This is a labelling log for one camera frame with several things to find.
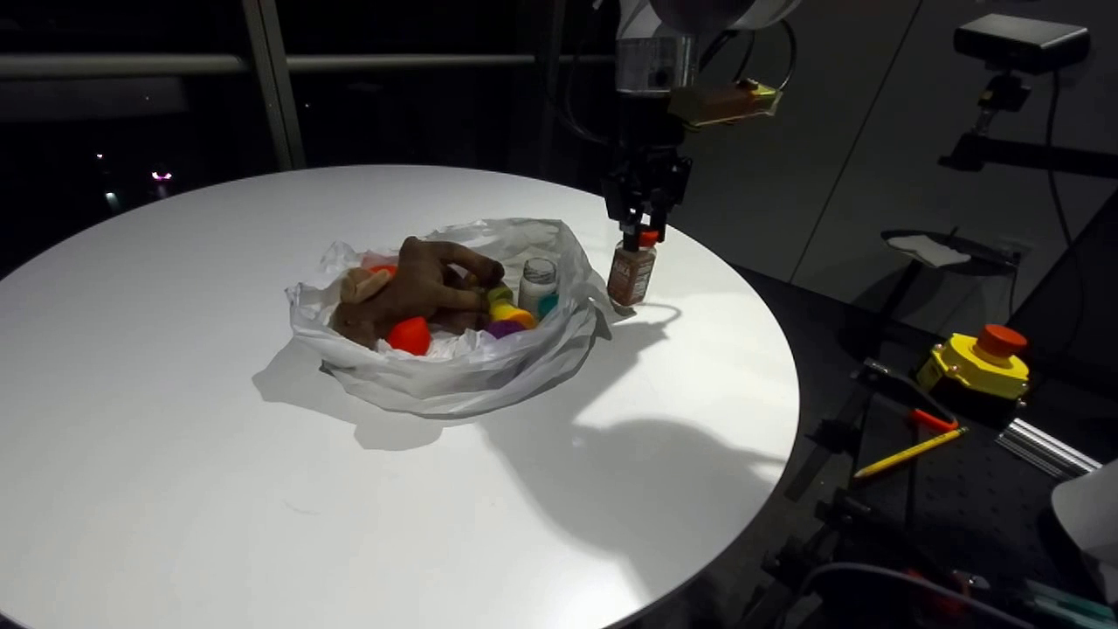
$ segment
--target red button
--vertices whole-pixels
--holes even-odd
[[[1025,347],[1029,337],[1009,324],[987,324],[979,336],[979,348],[989,355],[1017,355]]]

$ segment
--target red object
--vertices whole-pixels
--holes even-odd
[[[1009,324],[987,324],[979,333],[979,348],[999,361],[1025,354],[1025,347],[1029,337]]]
[[[943,414],[935,414],[926,408],[911,408],[909,418],[926,427],[926,430],[936,430],[936,433],[958,430],[958,418],[943,418]]]
[[[427,319],[407,319],[407,321],[393,324],[388,347],[401,348],[401,354],[427,355],[427,348],[429,348]]]
[[[654,249],[658,241],[664,241],[662,230],[640,230],[638,236],[643,249]]]

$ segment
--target yellow object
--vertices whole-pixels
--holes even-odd
[[[935,347],[935,355],[917,373],[917,385],[931,391],[940,377],[962,382],[972,391],[997,399],[1025,399],[1029,364],[1014,354],[989,354],[981,336],[953,333],[948,343]]]
[[[681,88],[670,93],[670,112],[689,125],[727,125],[739,118],[776,115],[780,93],[780,88],[761,80],[741,80],[727,90]]]
[[[896,453],[887,453],[887,457],[879,457],[879,461],[869,461],[867,467],[860,467],[854,479],[869,479],[869,474],[882,474],[882,471],[887,471],[887,467],[900,467],[903,461],[911,461],[911,457],[918,457],[918,453],[931,453],[931,451],[958,441],[962,433],[965,433],[965,427],[962,427],[962,430],[948,430],[948,433],[931,437],[931,441],[918,441],[917,447],[896,451]]]
[[[498,324],[515,324],[515,328],[536,328],[536,314],[515,305],[515,291],[509,287],[498,287],[487,293],[491,300],[491,319]]]

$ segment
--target small bottle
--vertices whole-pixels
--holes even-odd
[[[608,295],[624,308],[640,305],[654,280],[662,230],[634,230],[608,269]]]
[[[522,280],[522,308],[540,321],[558,305],[556,266],[549,258],[533,258]]]

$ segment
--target metal frame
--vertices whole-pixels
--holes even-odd
[[[549,0],[549,16],[562,15],[565,0]],[[264,108],[279,168],[306,168],[306,132],[294,103],[292,73],[415,73],[415,68],[543,68],[543,152],[551,151],[551,97],[562,61],[612,61],[612,57],[558,57],[562,23],[549,22],[536,51],[492,57],[287,57],[275,0],[242,0],[247,30],[247,60],[231,51],[90,51],[90,57],[24,57],[0,51],[0,80],[87,80],[87,77],[231,77],[254,73]]]
[[[0,57],[0,80],[247,73],[242,57]]]
[[[294,108],[294,88],[287,73],[287,50],[284,50],[275,0],[242,0],[242,11],[245,11],[251,66],[264,90],[275,159],[279,168],[306,168],[307,152],[306,152],[300,115]]]

